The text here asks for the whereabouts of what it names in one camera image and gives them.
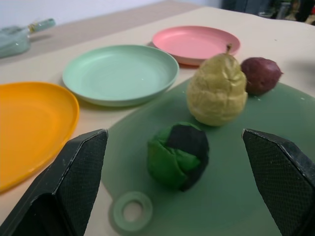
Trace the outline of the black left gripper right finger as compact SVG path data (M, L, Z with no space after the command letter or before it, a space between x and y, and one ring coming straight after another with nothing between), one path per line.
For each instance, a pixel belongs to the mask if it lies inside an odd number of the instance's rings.
M315 163L292 141L244 129L256 186L283 236L315 234Z

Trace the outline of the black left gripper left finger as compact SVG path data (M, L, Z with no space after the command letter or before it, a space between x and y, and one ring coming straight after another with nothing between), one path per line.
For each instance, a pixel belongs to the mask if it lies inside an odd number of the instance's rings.
M82 236L98 193L108 140L99 129L69 140L25 191L2 236Z

